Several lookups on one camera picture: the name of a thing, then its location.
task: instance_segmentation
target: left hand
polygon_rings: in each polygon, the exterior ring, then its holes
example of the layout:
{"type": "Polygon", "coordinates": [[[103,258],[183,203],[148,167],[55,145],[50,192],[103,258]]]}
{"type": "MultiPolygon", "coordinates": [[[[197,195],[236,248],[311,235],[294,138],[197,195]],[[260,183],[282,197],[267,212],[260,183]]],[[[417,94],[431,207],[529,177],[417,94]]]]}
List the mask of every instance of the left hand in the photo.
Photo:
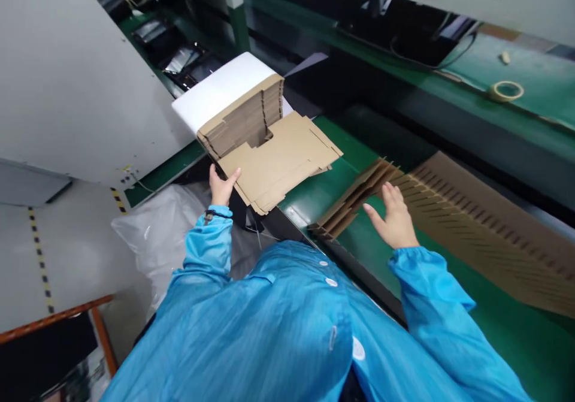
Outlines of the left hand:
{"type": "Polygon", "coordinates": [[[210,165],[211,205],[229,205],[229,197],[240,174],[241,170],[237,168],[229,179],[222,180],[216,173],[216,166],[210,165]]]}

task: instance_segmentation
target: black cable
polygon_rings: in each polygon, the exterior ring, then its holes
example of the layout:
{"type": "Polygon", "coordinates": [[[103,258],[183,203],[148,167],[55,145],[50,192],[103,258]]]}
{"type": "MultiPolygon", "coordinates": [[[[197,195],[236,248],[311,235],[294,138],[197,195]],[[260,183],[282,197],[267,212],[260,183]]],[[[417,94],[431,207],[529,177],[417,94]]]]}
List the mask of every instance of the black cable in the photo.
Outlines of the black cable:
{"type": "Polygon", "coordinates": [[[395,49],[394,49],[394,42],[397,41],[397,39],[398,39],[398,36],[397,36],[397,35],[394,36],[394,37],[391,39],[391,42],[389,43],[389,51],[390,51],[391,54],[394,55],[396,58],[402,59],[402,60],[407,61],[407,62],[411,62],[412,64],[419,65],[420,67],[424,67],[424,68],[427,68],[427,69],[433,69],[433,70],[435,70],[435,69],[443,69],[443,68],[445,68],[445,67],[448,67],[449,65],[452,65],[454,62],[458,61],[458,60],[461,58],[461,56],[463,56],[464,54],[466,54],[466,53],[469,51],[469,49],[471,48],[471,46],[473,45],[473,43],[475,43],[475,40],[477,39],[477,31],[470,33],[468,36],[471,37],[471,41],[470,41],[469,45],[465,48],[465,50],[463,50],[463,52],[461,52],[460,54],[458,54],[454,59],[452,59],[451,61],[447,62],[446,64],[439,64],[439,65],[437,65],[436,67],[433,66],[433,65],[424,64],[424,63],[422,63],[422,62],[414,61],[414,60],[411,59],[411,58],[407,58],[407,57],[405,57],[405,56],[401,56],[399,53],[397,53],[397,52],[395,51],[395,49]]]}

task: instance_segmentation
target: blue sleeve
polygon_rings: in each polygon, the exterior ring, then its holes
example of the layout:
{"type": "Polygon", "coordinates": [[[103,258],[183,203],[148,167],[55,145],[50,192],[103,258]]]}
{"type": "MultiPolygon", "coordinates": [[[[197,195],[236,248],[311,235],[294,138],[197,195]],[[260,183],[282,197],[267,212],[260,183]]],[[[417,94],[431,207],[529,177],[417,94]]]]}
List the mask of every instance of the blue sleeve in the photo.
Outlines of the blue sleeve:
{"type": "MultiPolygon", "coordinates": [[[[224,216],[232,216],[227,206],[211,205],[224,216]]],[[[180,301],[195,303],[222,289],[230,278],[232,254],[232,220],[215,216],[205,225],[202,215],[194,228],[186,234],[186,257],[183,268],[172,276],[166,298],[158,309],[158,315],[180,301]]]]}
{"type": "Polygon", "coordinates": [[[389,267],[401,283],[410,334],[473,400],[530,400],[468,314],[476,304],[441,255],[423,247],[398,249],[389,267]]]}

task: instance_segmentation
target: cable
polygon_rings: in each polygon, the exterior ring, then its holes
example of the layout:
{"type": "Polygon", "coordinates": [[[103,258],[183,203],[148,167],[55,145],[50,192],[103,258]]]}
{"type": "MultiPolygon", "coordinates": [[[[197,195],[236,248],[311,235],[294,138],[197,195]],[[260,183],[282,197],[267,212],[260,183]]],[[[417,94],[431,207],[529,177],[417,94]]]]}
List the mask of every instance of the cable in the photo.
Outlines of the cable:
{"type": "MultiPolygon", "coordinates": [[[[257,223],[257,221],[256,221],[255,216],[252,215],[252,212],[251,212],[249,209],[247,210],[247,212],[249,213],[249,215],[250,215],[250,216],[252,217],[252,219],[253,219],[254,227],[257,228],[257,227],[258,227],[258,223],[257,223]]],[[[259,239],[259,231],[257,231],[257,230],[252,230],[251,228],[248,228],[248,227],[246,227],[246,228],[249,229],[249,230],[251,230],[251,231],[256,231],[256,233],[258,233],[259,250],[263,250],[263,248],[262,248],[262,241],[259,239]]]]}
{"type": "Polygon", "coordinates": [[[272,238],[273,240],[281,241],[280,239],[275,238],[275,237],[273,237],[273,236],[270,236],[270,235],[267,235],[267,234],[264,234],[264,233],[260,233],[258,230],[254,230],[253,228],[246,227],[246,230],[252,231],[252,232],[255,232],[255,233],[258,233],[258,234],[261,234],[262,236],[267,237],[267,238],[272,238]]]}
{"type": "Polygon", "coordinates": [[[448,67],[449,65],[455,63],[456,61],[459,60],[459,58],[461,58],[461,56],[463,56],[464,54],[467,53],[467,51],[471,48],[471,46],[473,45],[473,43],[475,43],[475,40],[477,39],[477,32],[472,32],[468,35],[468,37],[471,37],[471,41],[469,42],[469,45],[465,48],[465,50],[463,50],[460,54],[458,54],[454,59],[452,59],[451,61],[445,63],[445,64],[439,64],[436,67],[433,65],[428,65],[428,64],[424,64],[423,62],[418,62],[418,61],[414,61],[413,59],[410,58],[406,58],[405,56],[401,56],[399,53],[397,53],[394,49],[394,42],[397,41],[398,36],[394,36],[391,39],[391,42],[389,43],[389,51],[396,57],[399,59],[402,59],[404,61],[407,62],[411,62],[412,64],[416,64],[419,65],[420,67],[424,67],[427,69],[443,69],[445,67],[448,67]]]}
{"type": "Polygon", "coordinates": [[[445,25],[447,24],[447,22],[449,21],[450,18],[451,18],[451,13],[449,11],[447,11],[445,13],[445,18],[443,19],[443,21],[439,25],[439,28],[437,28],[437,30],[431,36],[432,41],[435,41],[439,37],[439,34],[442,32],[443,28],[445,27],[445,25]]]}
{"type": "Polygon", "coordinates": [[[136,181],[136,183],[137,183],[138,185],[140,185],[142,188],[144,188],[146,191],[151,192],[151,193],[153,193],[153,194],[156,193],[156,191],[153,191],[153,190],[151,190],[151,189],[149,189],[149,188],[146,188],[146,187],[144,186],[144,184],[141,183],[141,182],[138,180],[138,178],[136,177],[136,175],[135,175],[134,173],[130,173],[130,174],[132,175],[132,177],[134,178],[134,180],[136,181]]]}

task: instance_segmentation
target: black and yellow warning tape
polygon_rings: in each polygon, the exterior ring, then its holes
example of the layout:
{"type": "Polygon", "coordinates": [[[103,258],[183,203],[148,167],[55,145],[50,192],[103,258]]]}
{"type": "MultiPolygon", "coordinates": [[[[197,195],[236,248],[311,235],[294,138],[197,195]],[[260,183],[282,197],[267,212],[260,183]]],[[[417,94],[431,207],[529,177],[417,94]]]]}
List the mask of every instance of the black and yellow warning tape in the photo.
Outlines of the black and yellow warning tape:
{"type": "Polygon", "coordinates": [[[52,299],[52,290],[50,289],[50,283],[48,282],[46,262],[44,261],[44,253],[42,252],[40,235],[38,234],[38,226],[36,225],[36,216],[34,215],[34,209],[32,207],[28,207],[28,218],[30,218],[30,226],[32,227],[32,234],[34,235],[34,246],[36,247],[36,256],[38,258],[38,264],[40,265],[40,275],[42,276],[42,282],[44,284],[46,306],[48,307],[48,313],[53,314],[54,301],[52,299]]]}
{"type": "Polygon", "coordinates": [[[110,188],[112,190],[112,195],[114,196],[114,200],[116,200],[116,203],[118,203],[118,208],[120,209],[120,211],[122,212],[122,214],[128,214],[128,212],[126,211],[126,208],[124,207],[124,203],[122,203],[122,199],[120,198],[120,195],[118,194],[118,191],[116,188],[110,188]]]}

